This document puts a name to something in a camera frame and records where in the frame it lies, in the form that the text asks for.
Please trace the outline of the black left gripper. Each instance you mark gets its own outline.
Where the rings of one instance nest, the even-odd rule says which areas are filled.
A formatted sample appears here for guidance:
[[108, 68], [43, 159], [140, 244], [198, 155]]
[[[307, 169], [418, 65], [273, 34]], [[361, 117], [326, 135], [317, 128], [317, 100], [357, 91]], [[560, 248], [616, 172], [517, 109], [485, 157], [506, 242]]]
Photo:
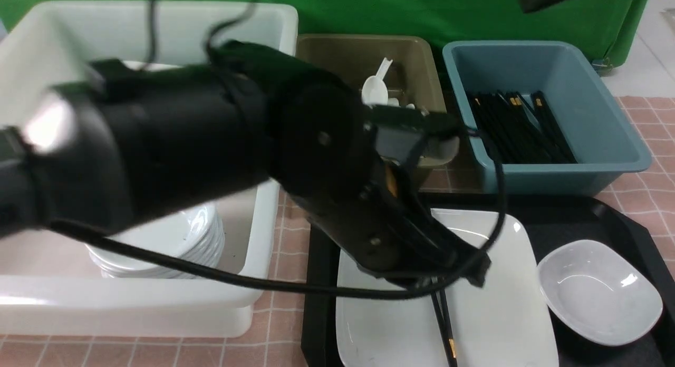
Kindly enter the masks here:
[[412, 171], [431, 139], [477, 137], [444, 113], [395, 108], [289, 109], [287, 192], [365, 273], [405, 289], [486, 281], [481, 248], [442, 225], [421, 201]]

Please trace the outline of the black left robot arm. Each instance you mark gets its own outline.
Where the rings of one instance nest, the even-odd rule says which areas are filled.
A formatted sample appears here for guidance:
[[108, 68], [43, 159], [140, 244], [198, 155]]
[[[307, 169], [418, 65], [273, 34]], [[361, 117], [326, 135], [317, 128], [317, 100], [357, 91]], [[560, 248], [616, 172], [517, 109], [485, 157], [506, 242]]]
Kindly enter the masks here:
[[[477, 248], [435, 219], [411, 179], [427, 141], [467, 129], [437, 112], [367, 105], [335, 74], [240, 41], [206, 64], [90, 64], [2, 129], [2, 237], [47, 229], [240, 287], [372, 300], [485, 283]], [[356, 265], [398, 292], [273, 283], [121, 245], [111, 235], [273, 179]]]

